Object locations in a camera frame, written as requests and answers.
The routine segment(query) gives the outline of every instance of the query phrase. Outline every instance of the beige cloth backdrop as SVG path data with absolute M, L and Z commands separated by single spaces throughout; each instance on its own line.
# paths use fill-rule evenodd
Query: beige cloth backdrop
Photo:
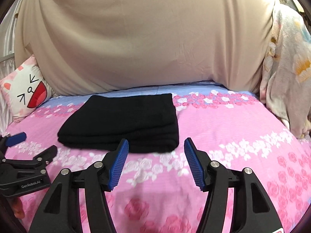
M 275 0 L 23 0 L 16 65 L 57 94 L 212 79 L 258 91 Z

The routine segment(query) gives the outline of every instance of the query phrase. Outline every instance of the cartoon face pillow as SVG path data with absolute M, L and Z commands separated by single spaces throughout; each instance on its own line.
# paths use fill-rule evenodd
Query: cartoon face pillow
M 53 95 L 34 55 L 0 81 L 0 90 L 15 122 L 30 115 Z

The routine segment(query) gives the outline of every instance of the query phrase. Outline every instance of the textured blue grip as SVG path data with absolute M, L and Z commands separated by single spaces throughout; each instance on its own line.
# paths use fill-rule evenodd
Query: textured blue grip
M 26 140 L 27 136 L 25 132 L 16 134 L 14 136 L 8 137 L 5 141 L 5 146 L 12 147 L 17 145 L 18 143 L 24 142 Z
M 127 156 L 128 156 L 128 141 L 124 140 L 119 150 L 119 153 L 116 157 L 116 160 L 114 161 L 110 169 L 109 173 L 110 178 L 108 182 L 108 188 L 110 190 L 113 190 L 114 187 L 118 185 Z
M 194 152 L 193 147 L 191 146 L 190 142 L 186 139 L 184 143 L 184 150 L 186 154 L 186 158 L 192 172 L 192 176 L 196 186 L 198 186 L 201 191 L 206 186 L 204 180 L 204 170 Z

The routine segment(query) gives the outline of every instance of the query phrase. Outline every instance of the bed sheet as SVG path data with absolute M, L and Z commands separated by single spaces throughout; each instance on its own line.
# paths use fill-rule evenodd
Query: bed sheet
M 251 93 L 232 92 L 218 84 L 198 83 L 129 89 L 102 94 L 107 97 L 172 93 L 180 146 L 165 154 L 130 154 L 119 185 L 106 193 L 118 233 L 194 233 L 207 193 L 195 186 L 183 141 L 191 137 L 199 150 L 231 169 L 251 167 L 267 190 L 289 233 L 309 207 L 311 151 L 309 141 L 298 141 Z M 27 140 L 9 148 L 7 158 L 31 159 L 55 144 L 58 154 L 47 166 L 53 180 L 63 168 L 87 168 L 102 160 L 105 151 L 69 149 L 57 141 L 65 120 L 90 96 L 58 97 L 37 108 L 8 133 L 27 133 Z M 29 228 L 47 190 L 21 197 Z M 223 232 L 229 232 L 233 190 L 229 190 Z M 80 191 L 84 233 L 90 232 L 84 191 Z

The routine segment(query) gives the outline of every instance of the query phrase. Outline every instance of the silver bolt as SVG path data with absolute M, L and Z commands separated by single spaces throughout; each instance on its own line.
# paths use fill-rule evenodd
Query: silver bolt
M 244 169 L 244 172 L 247 173 L 247 174 L 252 174 L 252 169 L 246 167 L 246 168 Z
M 103 163 L 100 161 L 94 163 L 95 168 L 101 168 L 102 166 L 103 166 Z
M 66 175 L 69 173 L 69 170 L 67 168 L 64 168 L 61 172 L 62 175 Z
M 219 167 L 219 163 L 217 161 L 212 161 L 211 166 L 217 168 Z

